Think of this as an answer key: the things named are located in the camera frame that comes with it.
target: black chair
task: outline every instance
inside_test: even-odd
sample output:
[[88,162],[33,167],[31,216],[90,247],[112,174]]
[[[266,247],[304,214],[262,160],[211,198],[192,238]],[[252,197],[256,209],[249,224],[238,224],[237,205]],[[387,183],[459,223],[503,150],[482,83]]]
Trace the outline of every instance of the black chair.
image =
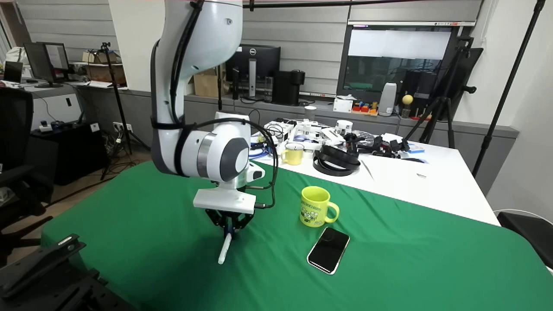
[[553,269],[553,223],[539,218],[537,214],[523,211],[501,211],[497,214],[501,226],[522,235],[542,259],[542,262]]
[[3,230],[31,214],[45,212],[52,195],[52,181],[26,166],[26,147],[33,121],[33,97],[21,90],[0,88],[0,266],[15,247],[38,245],[40,240],[22,240],[41,226],[43,218],[15,233]]

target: black phone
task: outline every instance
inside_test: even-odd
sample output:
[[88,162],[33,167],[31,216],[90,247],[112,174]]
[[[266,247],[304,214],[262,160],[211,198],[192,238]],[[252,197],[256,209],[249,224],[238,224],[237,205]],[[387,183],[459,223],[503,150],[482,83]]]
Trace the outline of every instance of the black phone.
[[339,268],[349,240],[349,235],[330,226],[325,228],[318,242],[309,250],[307,262],[321,269],[323,273],[333,275]]

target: box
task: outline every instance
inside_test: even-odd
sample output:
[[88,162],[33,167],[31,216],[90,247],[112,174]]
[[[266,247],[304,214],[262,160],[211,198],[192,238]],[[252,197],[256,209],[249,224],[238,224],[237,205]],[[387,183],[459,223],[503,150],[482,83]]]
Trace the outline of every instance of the box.
[[[228,84],[224,81],[224,67],[219,67],[221,72],[221,83],[223,83],[223,95],[228,91]],[[205,98],[218,98],[218,69],[207,69],[193,76],[193,95],[205,97]]]
[[[124,86],[126,78],[124,78],[122,64],[112,64],[112,67],[114,67],[117,86]],[[86,74],[90,81],[112,83],[107,64],[86,64]]]

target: tripod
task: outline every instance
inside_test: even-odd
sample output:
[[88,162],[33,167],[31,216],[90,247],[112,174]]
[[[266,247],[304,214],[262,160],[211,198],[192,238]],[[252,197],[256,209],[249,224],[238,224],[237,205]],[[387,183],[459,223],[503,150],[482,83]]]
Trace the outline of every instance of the tripod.
[[[421,117],[418,117],[416,124],[411,128],[411,131],[404,136],[404,143],[415,135],[415,131],[420,128],[420,124],[432,114],[432,119],[428,121],[427,128],[423,129],[420,141],[421,143],[428,143],[432,138],[432,133],[435,129],[435,124],[439,121],[439,117],[442,114],[446,114],[447,119],[447,145],[449,148],[454,148],[456,141],[454,141],[454,131],[453,131],[453,114],[451,114],[451,88],[456,81],[456,76],[459,72],[461,67],[461,57],[463,53],[468,53],[468,50],[472,48],[472,41],[473,38],[458,38],[458,43],[461,43],[461,46],[456,46],[456,53],[453,57],[453,69],[451,74],[447,76],[446,86],[440,91],[440,97],[435,97],[430,103],[430,107],[425,110],[425,114]],[[463,86],[459,91],[468,91],[468,93],[475,93],[477,88],[473,86]]]
[[122,109],[122,103],[121,103],[121,95],[119,95],[119,86],[117,86],[117,81],[116,81],[116,71],[114,71],[114,65],[110,62],[110,43],[109,41],[103,41],[102,46],[100,46],[100,52],[105,53],[105,60],[107,60],[107,69],[109,69],[109,76],[110,76],[110,83],[114,86],[114,93],[116,93],[116,102],[117,102],[117,109],[119,109],[119,117],[121,117],[121,131],[122,131],[122,136],[117,136],[114,141],[114,148],[109,155],[109,164],[105,166],[105,169],[102,171],[102,179],[105,179],[105,174],[107,171],[110,169],[112,166],[112,157],[119,152],[119,145],[126,145],[126,157],[128,157],[128,166],[133,166],[135,162],[131,160],[131,155],[133,155],[133,147],[131,147],[131,138],[135,141],[138,141],[143,148],[150,150],[133,131],[128,129],[128,122],[126,122],[126,116],[124,116],[124,109]]

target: green table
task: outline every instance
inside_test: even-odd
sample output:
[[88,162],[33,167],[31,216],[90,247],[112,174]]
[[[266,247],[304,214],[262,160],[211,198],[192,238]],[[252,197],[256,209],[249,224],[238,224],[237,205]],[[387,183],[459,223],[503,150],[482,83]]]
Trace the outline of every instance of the green table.
[[[280,171],[278,204],[257,211],[216,264],[221,231],[192,197],[207,181],[136,166],[43,228],[78,233],[83,262],[142,309],[501,309],[549,311],[553,278],[503,228]],[[351,235],[333,276],[306,262],[320,230],[299,221],[299,192],[330,190]]]

